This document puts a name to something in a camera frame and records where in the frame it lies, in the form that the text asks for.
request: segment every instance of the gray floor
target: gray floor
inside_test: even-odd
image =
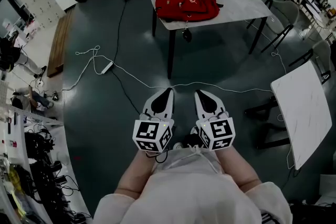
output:
[[[64,66],[64,87],[78,78],[91,54],[75,56],[96,45],[99,54],[113,59],[118,23],[123,0],[88,0],[76,6]],[[270,89],[270,83],[283,76],[284,69],[271,49],[260,54],[268,40],[261,37],[252,55],[249,47],[256,30],[246,30],[245,22],[193,28],[193,40],[186,43],[181,32],[176,34],[174,68],[171,81],[166,78],[168,31],[158,22],[156,37],[151,35],[152,6],[150,0],[129,0],[125,7],[117,64],[151,86],[171,86],[177,83],[203,81],[238,91],[251,88]],[[266,29],[264,33],[273,37]],[[310,48],[312,40],[302,41],[292,30],[279,47],[287,71],[288,64]],[[98,70],[107,64],[98,59]],[[123,71],[115,69],[123,86],[138,110],[156,92],[141,85]],[[326,84],[331,87],[333,80]],[[254,142],[261,122],[246,118],[243,110],[260,105],[271,94],[252,91],[243,94],[224,92],[214,87],[192,85],[175,88],[177,126],[174,141],[181,139],[197,119],[193,93],[196,89],[220,97],[234,119],[234,146],[255,168],[263,181],[282,186],[288,176],[286,155],[289,145],[258,151]],[[332,118],[335,118],[335,95],[326,90]],[[114,191],[120,176],[131,162],[136,146],[132,141],[135,109],[122,92],[119,81],[108,72],[95,74],[92,64],[78,85],[64,94],[65,127],[71,161],[85,202],[93,214],[99,199]],[[270,122],[278,123],[279,109],[272,112]],[[318,150],[303,166],[296,178],[284,188],[288,200],[312,199],[318,194],[319,175],[331,170],[332,154],[336,148],[335,128],[329,132]]]

